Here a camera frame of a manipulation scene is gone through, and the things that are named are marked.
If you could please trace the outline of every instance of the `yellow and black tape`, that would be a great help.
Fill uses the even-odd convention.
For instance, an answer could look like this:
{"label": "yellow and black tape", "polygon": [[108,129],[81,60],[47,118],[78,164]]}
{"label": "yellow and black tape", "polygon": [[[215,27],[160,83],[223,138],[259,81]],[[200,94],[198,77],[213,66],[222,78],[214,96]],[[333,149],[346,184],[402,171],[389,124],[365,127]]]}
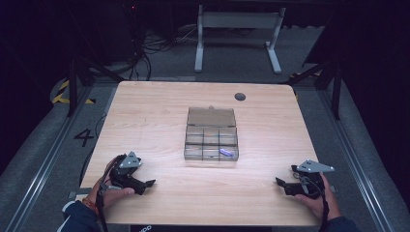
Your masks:
{"label": "yellow and black tape", "polygon": [[[54,99],[52,100],[53,103],[70,103],[70,99],[64,99],[63,94],[66,91],[67,87],[69,86],[70,81],[66,79],[66,81],[61,84],[60,89],[58,90],[57,94],[55,95]],[[85,103],[96,103],[95,99],[87,99]]]}

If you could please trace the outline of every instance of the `hand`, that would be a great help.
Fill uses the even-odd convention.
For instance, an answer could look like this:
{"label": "hand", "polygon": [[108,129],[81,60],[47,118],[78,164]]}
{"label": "hand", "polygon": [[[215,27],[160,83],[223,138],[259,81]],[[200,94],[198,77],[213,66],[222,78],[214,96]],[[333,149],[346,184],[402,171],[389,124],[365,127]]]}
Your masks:
{"label": "hand", "polygon": [[[106,166],[106,168],[109,167],[113,161],[114,159]],[[102,178],[99,178],[99,180],[94,184],[91,192],[87,195],[87,198],[94,204],[96,204],[96,199],[97,199],[97,194],[100,188],[101,179]],[[112,185],[111,181],[109,180],[109,175],[106,176],[104,182],[108,186]],[[135,192],[133,188],[107,189],[105,194],[103,195],[103,205],[105,207],[108,207],[112,205],[116,200],[124,196],[134,194],[134,193]]]}
{"label": "hand", "polygon": [[[322,173],[320,174],[323,179],[323,184],[325,186],[325,195],[326,195],[326,201],[329,204],[329,214],[328,214],[328,220],[333,219],[333,218],[338,218],[341,217],[340,210],[338,208],[338,204],[336,201],[335,195],[332,193],[328,179],[326,179],[325,175]],[[295,195],[295,198],[301,201],[304,205],[306,205],[310,210],[313,212],[313,214],[318,217],[322,218],[323,215],[323,200],[322,196],[319,196],[317,199],[311,199],[305,195],[297,194]]]}

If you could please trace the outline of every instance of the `gray carpet floor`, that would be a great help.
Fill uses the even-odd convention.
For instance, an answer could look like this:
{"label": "gray carpet floor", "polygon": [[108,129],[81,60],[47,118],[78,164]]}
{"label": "gray carpet floor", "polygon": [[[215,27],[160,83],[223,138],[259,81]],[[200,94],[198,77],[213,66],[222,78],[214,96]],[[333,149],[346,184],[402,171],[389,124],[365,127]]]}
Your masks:
{"label": "gray carpet floor", "polygon": [[[181,30],[189,32],[191,28]],[[188,37],[184,43],[173,48],[150,54],[152,81],[197,81],[197,82],[238,82],[275,84],[289,78],[291,73],[300,73],[311,65],[302,67],[305,58],[321,32],[321,28],[284,28],[280,31],[276,52],[282,67],[282,74],[274,74],[264,43],[271,33],[255,30],[238,33],[233,30],[207,31],[203,71],[193,71],[196,51],[195,37]],[[117,69],[124,64],[115,64]],[[146,64],[136,66],[138,77],[147,75]],[[129,72],[122,74],[128,78]],[[314,77],[296,84],[298,103],[303,113],[307,129],[320,162],[334,166],[337,171],[329,173],[330,182],[337,187],[337,199],[341,211],[353,219],[362,231],[408,231],[409,212],[383,163],[378,157],[367,133],[361,116],[343,84],[340,99],[340,121],[335,121],[328,111],[327,102],[332,93],[332,85],[324,92],[316,91],[312,85]],[[55,83],[50,93],[53,99],[61,86]],[[11,231],[56,231],[63,222],[62,207],[68,201],[68,193],[77,190],[80,172],[87,155],[92,152],[103,126],[103,115],[109,108],[110,99],[115,93],[116,83],[106,77],[98,77],[92,88],[78,85],[80,93],[95,103],[81,104],[74,117],[67,118],[69,106],[56,103],[49,114],[39,123],[26,142],[21,146],[7,170],[0,177],[0,231],[6,231],[11,222]],[[63,128],[70,124],[66,133]],[[345,141],[340,138],[337,127],[342,128],[348,144],[365,176],[374,189],[377,204],[366,201],[360,180],[346,155]],[[90,136],[83,146],[83,140],[74,137],[90,130]],[[50,151],[56,158],[48,159]],[[33,181],[44,163],[50,165],[50,172],[43,176],[38,194],[30,204],[23,203],[26,192],[33,187]],[[388,224],[380,225],[371,210],[377,208],[383,213]],[[110,231],[128,231],[128,226],[110,225]],[[272,231],[317,231],[317,227],[273,227]]]}

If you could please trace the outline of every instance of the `person's right hand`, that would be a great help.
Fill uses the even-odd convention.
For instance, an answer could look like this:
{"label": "person's right hand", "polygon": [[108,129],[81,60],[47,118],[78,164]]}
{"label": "person's right hand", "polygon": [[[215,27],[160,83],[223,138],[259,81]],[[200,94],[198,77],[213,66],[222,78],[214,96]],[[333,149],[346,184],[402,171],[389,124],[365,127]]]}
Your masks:
{"label": "person's right hand", "polygon": [[[328,179],[326,179],[325,175],[323,175],[322,173],[320,175],[322,176],[323,184],[325,186],[326,201],[329,204],[328,220],[341,217],[341,213],[338,208],[336,197],[331,191]],[[322,196],[319,196],[317,199],[313,200],[305,195],[297,194],[295,195],[295,198],[301,201],[308,208],[310,208],[310,210],[313,212],[313,214],[316,217],[322,218],[322,215],[323,215]]]}

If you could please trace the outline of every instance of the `table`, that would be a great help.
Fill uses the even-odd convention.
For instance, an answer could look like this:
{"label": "table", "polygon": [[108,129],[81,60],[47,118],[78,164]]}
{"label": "table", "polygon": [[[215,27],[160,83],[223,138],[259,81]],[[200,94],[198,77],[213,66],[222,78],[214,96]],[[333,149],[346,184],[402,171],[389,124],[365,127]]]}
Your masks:
{"label": "table", "polygon": [[[237,93],[246,99],[235,100]],[[234,109],[238,161],[184,159],[189,107],[210,105]],[[317,160],[290,86],[121,82],[81,187],[94,185],[110,160],[129,151],[143,162],[133,177],[157,181],[105,209],[108,223],[319,224],[275,182],[297,182],[290,165]]]}

